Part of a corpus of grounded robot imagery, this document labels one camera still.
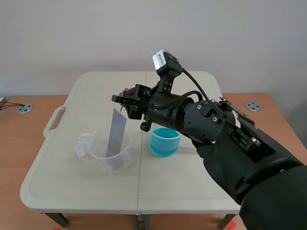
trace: wooden table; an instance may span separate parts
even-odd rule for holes
[[[277,106],[266,94],[224,95],[256,122],[256,126],[273,137],[307,164],[307,150],[291,129]],[[0,111],[0,230],[54,229],[58,225],[45,215],[28,210],[19,196],[20,186],[44,142],[43,129],[53,111],[62,105],[66,96],[14,97],[10,102],[33,103],[34,109],[20,115],[16,107]],[[245,102],[254,100],[261,104],[260,112],[245,108]],[[221,214],[163,214],[151,219],[152,230],[208,229],[216,230],[224,215]],[[125,215],[67,214],[69,229],[133,229]],[[239,216],[235,217],[236,230],[245,229]]]

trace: white table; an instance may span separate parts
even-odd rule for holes
[[[213,75],[191,74],[210,98],[218,100],[221,92]],[[239,206],[210,178],[187,138],[182,138],[176,154],[156,157],[139,120],[127,120],[134,135],[132,161],[126,171],[107,174],[90,156],[78,158],[73,147],[78,136],[110,125],[112,108],[119,108],[111,102],[113,94],[135,84],[153,87],[158,80],[155,72],[90,72],[81,76],[44,130],[46,140],[20,190],[22,202],[58,223],[63,220],[61,212],[237,214]],[[182,74],[175,79],[172,93],[196,89]],[[51,130],[63,111],[58,127]]]

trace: blue liquid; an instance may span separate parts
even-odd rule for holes
[[[179,136],[176,131],[169,128],[158,128],[153,133],[163,138],[175,138]],[[180,138],[161,139],[151,134],[150,148],[158,155],[169,156],[177,151],[179,142]]]

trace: black robotic arm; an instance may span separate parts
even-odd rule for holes
[[[157,123],[190,138],[208,174],[241,205],[248,230],[307,229],[307,167],[228,100],[209,100],[174,56],[160,50],[153,60],[160,76],[157,85],[137,84],[113,95],[112,101],[124,106],[130,119],[141,120],[144,114],[143,131]],[[171,93],[182,72],[201,93]],[[192,94],[199,101],[194,102]]]

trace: red tape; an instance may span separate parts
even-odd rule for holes
[[[227,226],[224,228],[224,230],[234,230],[236,227],[236,223],[231,221]]]

